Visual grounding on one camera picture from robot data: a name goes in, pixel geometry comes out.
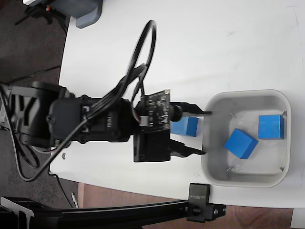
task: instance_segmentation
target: blue cube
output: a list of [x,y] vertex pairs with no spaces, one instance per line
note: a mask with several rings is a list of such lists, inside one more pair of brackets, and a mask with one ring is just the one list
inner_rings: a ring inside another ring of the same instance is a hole
[[258,141],[245,131],[234,129],[224,147],[240,159],[248,159]]
[[258,138],[265,140],[284,139],[284,118],[281,115],[259,116]]
[[179,122],[171,122],[171,133],[196,137],[198,118],[183,117]]

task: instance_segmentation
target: black bracket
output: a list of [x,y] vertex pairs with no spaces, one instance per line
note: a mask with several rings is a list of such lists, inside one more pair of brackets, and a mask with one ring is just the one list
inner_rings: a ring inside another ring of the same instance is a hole
[[53,23],[53,19],[56,19],[60,25],[64,25],[66,21],[66,15],[49,8],[49,10],[46,10],[47,5],[44,4],[38,4],[35,6],[28,6],[25,10],[26,16],[20,19],[18,22],[15,23],[15,25],[19,25],[20,23],[24,22],[27,18],[33,17],[33,18],[40,18],[43,17],[45,20],[47,20],[48,25]]
[[190,184],[186,217],[188,221],[204,223],[225,215],[226,205],[209,203],[210,187],[210,185]]
[[27,198],[1,197],[0,221],[14,229],[131,229],[187,218],[213,221],[226,205],[209,204],[210,185],[191,184],[189,201],[112,208],[55,209]]

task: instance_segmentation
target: white table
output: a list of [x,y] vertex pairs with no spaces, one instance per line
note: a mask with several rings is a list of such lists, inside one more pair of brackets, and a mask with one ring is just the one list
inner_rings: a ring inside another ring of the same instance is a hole
[[[286,178],[272,188],[212,186],[210,202],[305,208],[305,1],[108,0],[84,29],[71,19],[60,85],[77,96],[102,97],[124,76],[137,39],[157,22],[156,51],[147,94],[171,89],[172,101],[202,109],[227,91],[277,89],[292,107],[292,147]],[[146,59],[148,45],[142,53]],[[131,90],[125,97],[130,98]],[[198,146],[201,139],[187,141]],[[135,193],[188,199],[190,183],[208,183],[200,156],[133,163],[128,143],[73,142],[52,163],[61,178]]]

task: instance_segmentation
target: gray container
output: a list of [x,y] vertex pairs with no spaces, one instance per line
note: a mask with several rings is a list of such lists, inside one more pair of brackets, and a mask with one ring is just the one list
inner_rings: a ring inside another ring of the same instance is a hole
[[[214,185],[272,187],[286,176],[290,161],[291,106],[277,90],[226,92],[214,96],[206,106],[211,116],[203,121],[202,171]],[[285,118],[284,140],[258,139],[258,117]],[[224,144],[235,128],[259,140],[248,159],[239,159]]]

